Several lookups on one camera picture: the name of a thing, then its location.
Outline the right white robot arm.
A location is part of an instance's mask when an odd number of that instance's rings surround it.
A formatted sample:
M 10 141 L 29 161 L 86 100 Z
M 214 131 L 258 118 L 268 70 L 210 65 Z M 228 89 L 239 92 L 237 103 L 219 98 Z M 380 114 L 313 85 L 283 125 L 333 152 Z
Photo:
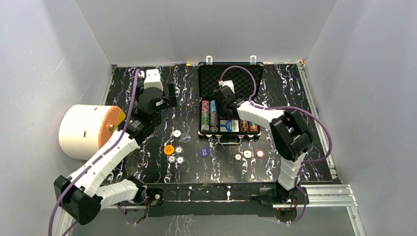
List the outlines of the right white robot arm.
M 293 111 L 274 109 L 238 98 L 229 86 L 214 91 L 217 110 L 225 116 L 253 122 L 268 129 L 281 157 L 279 176 L 274 194 L 261 194 L 264 198 L 274 198 L 284 204 L 297 196 L 299 173 L 304 158 L 313 142 L 311 131 L 302 116 Z

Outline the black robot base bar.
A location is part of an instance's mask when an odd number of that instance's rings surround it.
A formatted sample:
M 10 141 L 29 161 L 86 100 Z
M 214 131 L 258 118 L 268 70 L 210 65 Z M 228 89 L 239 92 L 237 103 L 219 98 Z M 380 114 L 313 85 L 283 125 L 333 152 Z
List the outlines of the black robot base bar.
M 150 215 L 258 215 L 296 218 L 310 203 L 304 187 L 285 190 L 276 183 L 166 183 L 147 189 Z

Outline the blue small blind button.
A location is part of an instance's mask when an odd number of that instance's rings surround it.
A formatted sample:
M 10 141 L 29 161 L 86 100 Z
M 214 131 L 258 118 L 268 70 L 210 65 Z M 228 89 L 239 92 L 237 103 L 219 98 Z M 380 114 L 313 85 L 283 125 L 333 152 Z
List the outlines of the blue small blind button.
M 206 158 L 208 156 L 210 156 L 210 148 L 208 147 L 203 147 L 199 150 L 199 156 L 202 158 Z

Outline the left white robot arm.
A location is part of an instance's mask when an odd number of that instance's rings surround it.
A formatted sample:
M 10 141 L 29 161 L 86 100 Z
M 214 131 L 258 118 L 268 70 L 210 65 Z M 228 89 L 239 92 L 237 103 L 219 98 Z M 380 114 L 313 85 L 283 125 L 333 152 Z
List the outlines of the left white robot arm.
M 57 205 L 79 224 L 91 222 L 99 212 L 112 205 L 131 201 L 141 205 L 148 200 L 147 185 L 135 177 L 102 186 L 113 169 L 148 138 L 161 124 L 161 111 L 177 106 L 173 83 L 163 88 L 149 87 L 139 91 L 108 142 L 70 176 L 54 181 Z

